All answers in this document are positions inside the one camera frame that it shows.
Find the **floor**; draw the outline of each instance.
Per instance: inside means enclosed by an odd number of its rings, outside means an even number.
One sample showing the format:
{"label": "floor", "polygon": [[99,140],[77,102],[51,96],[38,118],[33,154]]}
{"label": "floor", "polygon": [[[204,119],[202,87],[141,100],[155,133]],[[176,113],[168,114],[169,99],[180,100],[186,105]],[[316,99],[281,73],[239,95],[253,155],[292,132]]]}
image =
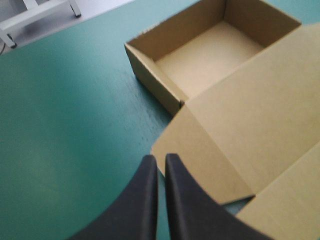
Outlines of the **floor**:
{"label": "floor", "polygon": [[[119,195],[171,120],[124,43],[194,2],[135,0],[0,56],[1,240],[63,240]],[[319,0],[270,2],[320,21]],[[167,240],[159,177],[157,239]]]}
{"label": "floor", "polygon": [[[38,4],[48,0],[36,0]],[[12,32],[11,35],[19,47],[25,46],[43,37],[61,31],[65,28],[79,24],[85,20],[103,14],[132,0],[76,0],[82,16],[76,18],[70,7],[61,12],[45,17],[42,20],[30,24],[20,30]],[[23,0],[0,0],[0,22],[19,13],[24,12],[26,6]],[[3,53],[12,51],[6,47]]]}

